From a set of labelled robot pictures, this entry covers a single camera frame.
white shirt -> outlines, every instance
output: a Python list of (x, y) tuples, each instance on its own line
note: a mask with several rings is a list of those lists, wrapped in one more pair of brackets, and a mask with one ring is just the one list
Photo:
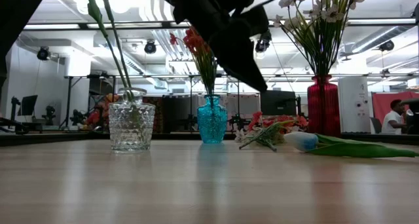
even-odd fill
[(390, 123), (390, 121), (396, 121), (397, 123), (401, 124), (401, 116), (396, 113), (395, 111), (391, 110), (385, 117), (384, 122), (382, 124), (381, 133), (383, 134), (396, 134), (401, 135), (401, 128), (393, 128)]

chair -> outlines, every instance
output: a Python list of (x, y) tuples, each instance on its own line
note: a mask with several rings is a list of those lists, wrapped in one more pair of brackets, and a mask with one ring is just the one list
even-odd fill
[(373, 127), (374, 127), (375, 133), (376, 134), (381, 133), (382, 125), (381, 125), (380, 120), (378, 120), (378, 119), (376, 119), (374, 117), (370, 117), (370, 119), (371, 119), (371, 122), (373, 123)]

turquoise glass vase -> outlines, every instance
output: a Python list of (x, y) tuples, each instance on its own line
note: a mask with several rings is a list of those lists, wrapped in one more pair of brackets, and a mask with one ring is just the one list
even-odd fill
[(227, 110), (219, 105), (220, 96), (206, 95), (206, 104), (198, 108), (198, 127), (204, 143), (221, 143), (227, 129)]

table surface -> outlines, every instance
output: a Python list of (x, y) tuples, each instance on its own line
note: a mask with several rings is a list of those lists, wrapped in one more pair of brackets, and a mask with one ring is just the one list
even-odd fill
[(0, 223), (417, 224), (419, 159), (233, 141), (153, 141), (122, 155), (106, 140), (1, 147)]

glass vase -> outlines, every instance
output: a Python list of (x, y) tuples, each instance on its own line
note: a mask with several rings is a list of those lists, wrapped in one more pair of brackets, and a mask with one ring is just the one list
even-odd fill
[(143, 103), (147, 91), (122, 88), (122, 102), (109, 105), (111, 148), (115, 152), (142, 152), (150, 149), (155, 106)]
[(312, 77), (308, 87), (308, 131), (326, 136), (340, 136), (338, 86), (330, 75)]
[(219, 105), (220, 96), (206, 95), (198, 108), (198, 127), (204, 143), (221, 143), (227, 129), (227, 110)]

